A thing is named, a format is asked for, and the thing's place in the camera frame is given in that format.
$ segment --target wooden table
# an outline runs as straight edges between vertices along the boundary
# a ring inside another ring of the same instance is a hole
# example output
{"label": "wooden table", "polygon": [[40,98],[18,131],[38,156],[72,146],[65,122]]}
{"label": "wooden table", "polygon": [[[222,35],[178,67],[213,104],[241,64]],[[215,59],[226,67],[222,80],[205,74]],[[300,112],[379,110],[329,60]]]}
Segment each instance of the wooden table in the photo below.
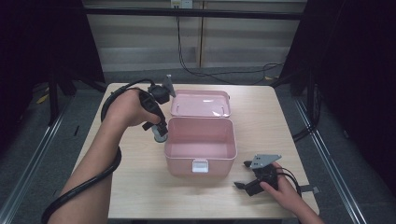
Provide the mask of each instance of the wooden table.
{"label": "wooden table", "polygon": [[[108,95],[125,85],[115,83]],[[137,85],[143,90],[148,85]],[[255,154],[280,154],[278,162],[290,169],[299,184],[308,185],[300,157],[274,89],[263,86],[174,85],[175,90],[226,91],[230,95],[238,155],[230,173],[218,177],[175,177],[169,174],[163,153],[164,144],[156,143],[150,130],[130,128],[122,137],[122,162],[114,173],[109,218],[128,219],[205,219],[205,218],[287,218],[293,214],[281,208],[266,192],[249,197],[237,189],[234,181],[248,183],[255,177],[243,166]],[[167,120],[171,102],[161,105]],[[100,125],[96,114],[78,163],[88,150]],[[312,192],[304,200],[318,213]]]}

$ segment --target box latch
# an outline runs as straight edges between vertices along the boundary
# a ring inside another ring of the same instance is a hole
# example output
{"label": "box latch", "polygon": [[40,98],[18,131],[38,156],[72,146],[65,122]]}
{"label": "box latch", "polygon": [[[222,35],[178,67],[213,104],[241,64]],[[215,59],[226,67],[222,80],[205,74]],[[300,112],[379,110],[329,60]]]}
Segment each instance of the box latch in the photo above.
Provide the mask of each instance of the box latch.
{"label": "box latch", "polygon": [[192,172],[193,173],[208,173],[209,162],[205,159],[195,159],[192,161]]}

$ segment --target black coiled cable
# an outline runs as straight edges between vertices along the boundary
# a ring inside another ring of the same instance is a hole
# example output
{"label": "black coiled cable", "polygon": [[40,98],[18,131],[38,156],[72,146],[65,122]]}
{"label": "black coiled cable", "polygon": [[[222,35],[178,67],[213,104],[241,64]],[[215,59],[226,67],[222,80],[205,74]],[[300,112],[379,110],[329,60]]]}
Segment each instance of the black coiled cable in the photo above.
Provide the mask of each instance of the black coiled cable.
{"label": "black coiled cable", "polygon": [[298,184],[298,182],[297,182],[297,178],[294,176],[294,174],[290,171],[290,170],[288,170],[288,169],[286,169],[286,168],[276,168],[277,170],[285,170],[285,171],[287,171],[287,172],[289,172],[289,174],[287,174],[287,173],[284,173],[284,172],[282,172],[282,173],[277,173],[278,175],[284,175],[284,176],[287,176],[292,182],[293,182],[293,184],[294,184],[294,187],[296,188],[296,191],[297,191],[297,193],[298,193],[298,195],[300,196],[300,197],[303,197],[303,194],[301,193],[301,187],[300,187],[300,185]]}
{"label": "black coiled cable", "polygon": [[[141,79],[133,83],[129,83],[118,90],[114,91],[111,93],[111,95],[106,99],[102,106],[102,111],[101,111],[101,121],[105,119],[107,110],[110,108],[110,105],[116,100],[117,97],[119,97],[121,94],[129,90],[128,88],[132,87],[133,85],[141,82],[150,82],[151,85],[154,85],[154,82],[151,79]],[[107,176],[111,175],[120,165],[121,162],[121,150],[120,147],[118,147],[116,157],[114,161],[110,164],[110,166],[105,169],[101,174],[94,176],[93,178],[85,181],[84,183],[76,186],[73,189],[70,189],[67,191],[65,194],[63,194],[61,197],[56,199],[53,203],[51,203],[47,209],[44,211],[43,215],[41,216],[41,223],[47,224],[48,221],[50,220],[50,216],[58,210],[60,207],[62,207],[65,203],[70,201],[72,198],[76,197],[79,195],[82,191],[92,187],[96,183],[102,181],[105,179]]]}

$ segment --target metal pipe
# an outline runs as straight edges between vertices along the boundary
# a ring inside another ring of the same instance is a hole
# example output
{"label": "metal pipe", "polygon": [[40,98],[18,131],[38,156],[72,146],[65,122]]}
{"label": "metal pipe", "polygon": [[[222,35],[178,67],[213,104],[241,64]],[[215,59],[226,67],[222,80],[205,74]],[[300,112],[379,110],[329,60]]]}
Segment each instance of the metal pipe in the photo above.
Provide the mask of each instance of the metal pipe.
{"label": "metal pipe", "polygon": [[240,18],[262,20],[299,21],[303,13],[266,12],[266,11],[234,11],[213,9],[187,8],[141,8],[141,7],[37,7],[35,11],[46,13],[75,13],[91,15],[124,15],[124,16],[169,16],[169,17],[208,17],[208,18]]}
{"label": "metal pipe", "polygon": [[17,210],[23,200],[23,197],[27,193],[33,179],[35,178],[35,174],[38,171],[40,163],[44,160],[44,157],[49,150],[52,139],[55,134],[58,132],[59,127],[62,124],[64,119],[64,113],[70,106],[73,98],[69,97],[67,104],[64,106],[61,114],[59,114],[58,118],[49,126],[41,139],[40,144],[35,150],[35,154],[32,159],[27,164],[21,178],[19,179],[17,185],[14,190],[7,197],[6,202],[0,210],[0,223],[1,224],[9,224],[14,218]]}
{"label": "metal pipe", "polygon": [[[312,126],[311,120],[306,114],[307,111],[304,103],[301,100],[296,100],[295,104],[297,105],[297,109],[303,118],[305,126]],[[324,143],[318,129],[314,130],[311,133],[311,137],[315,146],[317,147],[318,154],[322,158],[324,166],[329,172],[329,176],[331,177],[332,182],[334,183],[338,193],[340,194],[341,200],[343,201],[344,206],[348,211],[353,223],[367,224],[367,220],[358,202],[356,201],[355,197],[347,186],[347,183],[341,175],[341,172],[339,171],[338,166],[335,164],[335,161],[332,159],[332,154]]]}

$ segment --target pink plastic box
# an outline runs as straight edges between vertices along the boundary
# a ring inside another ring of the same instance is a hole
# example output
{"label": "pink plastic box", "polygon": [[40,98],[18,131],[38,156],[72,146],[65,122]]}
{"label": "pink plastic box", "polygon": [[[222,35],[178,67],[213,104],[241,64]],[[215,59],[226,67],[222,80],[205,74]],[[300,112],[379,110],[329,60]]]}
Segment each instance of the pink plastic box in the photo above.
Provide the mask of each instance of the pink plastic box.
{"label": "pink plastic box", "polygon": [[228,94],[177,91],[171,113],[164,151],[169,172],[227,175],[237,154],[233,123],[227,119],[231,114]]}

